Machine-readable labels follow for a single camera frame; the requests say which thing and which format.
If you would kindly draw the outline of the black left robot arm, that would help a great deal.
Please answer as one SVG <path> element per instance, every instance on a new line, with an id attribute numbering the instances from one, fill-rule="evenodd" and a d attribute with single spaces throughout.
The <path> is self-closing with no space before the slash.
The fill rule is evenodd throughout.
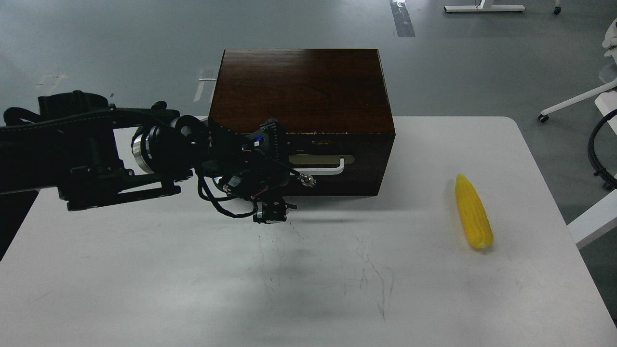
<path id="1" fill-rule="evenodd" d="M 39 112 L 10 107 L 1 128 L 1 254 L 38 192 L 55 187 L 69 211 L 178 195 L 198 178 L 198 195 L 222 215 L 285 222 L 296 205 L 282 189 L 306 176 L 288 160 L 286 130 L 269 119 L 242 135 L 158 101 L 118 108 L 74 91 L 38 98 Z"/>

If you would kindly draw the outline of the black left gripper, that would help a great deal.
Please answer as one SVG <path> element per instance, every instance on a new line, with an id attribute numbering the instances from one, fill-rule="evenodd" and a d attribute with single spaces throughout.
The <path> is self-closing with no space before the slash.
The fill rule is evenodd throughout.
<path id="1" fill-rule="evenodd" d="M 234 132 L 212 118 L 201 123 L 206 127 L 209 139 L 201 173 L 218 178 L 217 187 L 227 186 L 229 195 L 239 198 L 259 198 L 267 190 L 282 189 L 289 184 L 289 162 L 284 164 L 269 160 L 262 154 L 244 151 L 249 134 Z M 297 210 L 297 205 L 287 202 L 282 196 L 259 199 L 257 206 L 253 222 L 258 224 L 286 222 L 289 210 Z"/>

